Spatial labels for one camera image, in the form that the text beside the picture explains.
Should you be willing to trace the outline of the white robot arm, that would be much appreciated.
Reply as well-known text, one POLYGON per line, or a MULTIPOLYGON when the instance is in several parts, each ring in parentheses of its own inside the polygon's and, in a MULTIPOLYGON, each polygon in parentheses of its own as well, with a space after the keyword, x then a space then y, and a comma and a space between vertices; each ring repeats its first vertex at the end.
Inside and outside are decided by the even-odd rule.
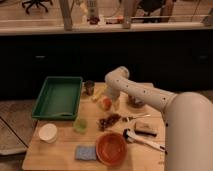
POLYGON ((129 76, 124 66, 107 73, 106 95, 117 100, 124 92, 161 112, 164 171, 213 171, 213 103, 199 93, 177 94, 136 83, 129 76))

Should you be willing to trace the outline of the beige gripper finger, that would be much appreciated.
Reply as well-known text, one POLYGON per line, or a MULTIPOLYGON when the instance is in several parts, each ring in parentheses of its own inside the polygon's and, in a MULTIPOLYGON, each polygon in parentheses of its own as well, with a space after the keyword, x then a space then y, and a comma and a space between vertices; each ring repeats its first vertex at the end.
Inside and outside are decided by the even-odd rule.
POLYGON ((101 109, 106 109, 106 97, 101 97, 101 99, 98 101, 98 105, 101 109))
POLYGON ((119 110, 119 108, 120 108, 120 100, 119 99, 113 101, 113 108, 114 108, 115 111, 119 110))

